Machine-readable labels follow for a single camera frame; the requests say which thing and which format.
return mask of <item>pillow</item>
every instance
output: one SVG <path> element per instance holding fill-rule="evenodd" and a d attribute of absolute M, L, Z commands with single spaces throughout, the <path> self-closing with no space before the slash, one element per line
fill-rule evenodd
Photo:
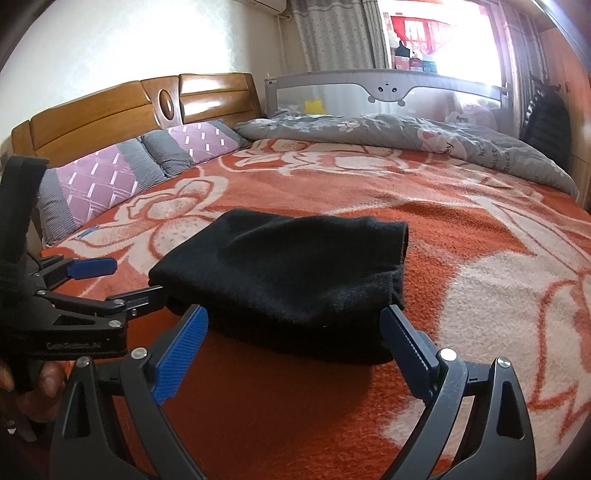
<path fill-rule="evenodd" d="M 457 109 L 446 117 L 446 123 L 482 125 L 498 131 L 495 112 L 500 112 L 501 103 L 470 93 L 455 92 Z"/>
<path fill-rule="evenodd" d="M 249 144 L 219 120 L 153 130 L 139 139 L 169 177 Z"/>
<path fill-rule="evenodd" d="M 136 139 L 45 172 L 37 208 L 47 245 L 167 178 Z"/>

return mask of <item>metal screw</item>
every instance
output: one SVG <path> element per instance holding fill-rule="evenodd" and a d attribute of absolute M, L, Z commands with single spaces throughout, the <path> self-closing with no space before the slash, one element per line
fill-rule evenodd
<path fill-rule="evenodd" d="M 148 355 L 148 351 L 142 346 L 134 348 L 131 352 L 131 358 L 133 358 L 134 360 L 141 360 L 146 355 Z"/>
<path fill-rule="evenodd" d="M 444 348 L 439 352 L 439 356 L 448 362 L 453 362 L 457 358 L 457 353 L 451 348 Z"/>
<path fill-rule="evenodd" d="M 511 366 L 511 362 L 509 362 L 509 360 L 507 360 L 504 356 L 500 356 L 499 358 L 497 358 L 496 363 L 501 368 L 509 368 Z"/>
<path fill-rule="evenodd" d="M 76 360 L 76 366 L 79 368 L 88 367 L 90 365 L 90 358 L 87 356 L 81 356 L 78 360 Z"/>

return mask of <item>black cable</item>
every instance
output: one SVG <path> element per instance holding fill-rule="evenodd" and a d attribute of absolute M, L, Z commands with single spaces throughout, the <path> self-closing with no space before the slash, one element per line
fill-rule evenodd
<path fill-rule="evenodd" d="M 29 250 L 27 250 L 27 255 L 37 264 L 39 270 L 43 270 L 43 265 L 41 265 L 41 262 L 39 262 L 39 259 L 35 255 L 33 255 Z"/>

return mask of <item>window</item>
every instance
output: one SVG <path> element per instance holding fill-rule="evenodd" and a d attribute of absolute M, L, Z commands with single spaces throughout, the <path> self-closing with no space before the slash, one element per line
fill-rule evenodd
<path fill-rule="evenodd" d="M 446 76 L 502 86 L 488 10 L 467 0 L 379 0 L 392 56 L 402 41 Z"/>

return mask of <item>curtain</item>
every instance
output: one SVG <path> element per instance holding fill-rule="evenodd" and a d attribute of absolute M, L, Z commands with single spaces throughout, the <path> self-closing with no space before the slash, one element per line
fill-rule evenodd
<path fill-rule="evenodd" d="M 412 51 L 433 55 L 453 35 L 453 27 L 425 18 L 391 17 L 394 32 Z"/>
<path fill-rule="evenodd" d="M 527 107 L 535 94 L 531 75 L 548 79 L 546 60 L 540 36 L 530 17 L 507 3 L 499 2 L 501 28 L 508 43 L 513 84 L 513 110 L 516 134 L 521 133 Z"/>
<path fill-rule="evenodd" d="M 308 71 L 389 68 L 377 0 L 291 0 L 291 7 Z"/>

